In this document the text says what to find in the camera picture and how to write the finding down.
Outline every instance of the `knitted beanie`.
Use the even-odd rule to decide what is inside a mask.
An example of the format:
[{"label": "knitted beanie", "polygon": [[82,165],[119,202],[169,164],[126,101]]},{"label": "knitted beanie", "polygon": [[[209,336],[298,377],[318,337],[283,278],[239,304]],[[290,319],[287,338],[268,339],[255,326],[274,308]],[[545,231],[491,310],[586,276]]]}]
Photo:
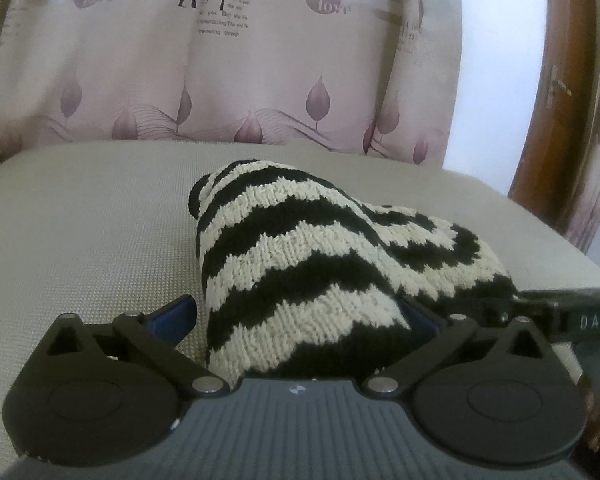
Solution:
[{"label": "knitted beanie", "polygon": [[360,202],[264,160],[234,162],[189,195],[208,309],[206,365],[241,376],[362,382],[414,349],[399,298],[510,298],[493,251],[456,224]]}]

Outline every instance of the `gray cushion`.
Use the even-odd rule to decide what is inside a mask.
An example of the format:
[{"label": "gray cushion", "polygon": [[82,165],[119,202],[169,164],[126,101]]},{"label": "gray cushion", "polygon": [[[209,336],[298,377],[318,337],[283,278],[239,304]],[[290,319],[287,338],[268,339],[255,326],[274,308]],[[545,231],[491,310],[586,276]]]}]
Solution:
[{"label": "gray cushion", "polygon": [[[303,144],[93,142],[27,152],[0,167],[0,406],[62,312],[108,322],[180,294],[200,304],[193,183],[239,158],[268,158],[331,180],[375,204],[413,207],[472,229],[521,289],[600,286],[600,269],[521,207],[477,180]],[[180,349],[199,356],[204,310]],[[0,471],[14,452],[0,419]]]}]

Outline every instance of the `gray ribbed plate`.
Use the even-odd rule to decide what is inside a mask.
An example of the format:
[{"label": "gray ribbed plate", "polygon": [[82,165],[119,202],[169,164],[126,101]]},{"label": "gray ribbed plate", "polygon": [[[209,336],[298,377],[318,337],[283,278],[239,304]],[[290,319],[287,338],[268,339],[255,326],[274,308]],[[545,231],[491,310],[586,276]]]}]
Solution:
[{"label": "gray ribbed plate", "polygon": [[583,480],[568,462],[499,472],[447,456],[393,402],[348,381],[244,380],[232,395],[199,400],[153,449],[94,467],[19,460],[4,480]]}]

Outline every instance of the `wooden door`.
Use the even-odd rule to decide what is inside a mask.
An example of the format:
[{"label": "wooden door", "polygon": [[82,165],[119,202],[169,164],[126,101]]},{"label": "wooden door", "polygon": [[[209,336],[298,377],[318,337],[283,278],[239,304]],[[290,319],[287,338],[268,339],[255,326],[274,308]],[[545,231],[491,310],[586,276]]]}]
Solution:
[{"label": "wooden door", "polygon": [[595,0],[548,0],[538,98],[509,197],[554,228],[582,156],[595,57]]}]

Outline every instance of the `striped knit hat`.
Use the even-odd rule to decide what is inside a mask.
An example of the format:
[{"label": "striped knit hat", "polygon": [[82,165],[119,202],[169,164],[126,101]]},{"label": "striped knit hat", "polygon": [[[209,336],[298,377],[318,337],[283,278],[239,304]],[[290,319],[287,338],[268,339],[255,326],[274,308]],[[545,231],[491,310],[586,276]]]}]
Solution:
[{"label": "striped knit hat", "polygon": [[414,349],[400,312],[515,288],[472,232],[375,206],[290,166],[234,162],[201,178],[189,211],[209,312],[206,365],[240,376],[363,381]]}]

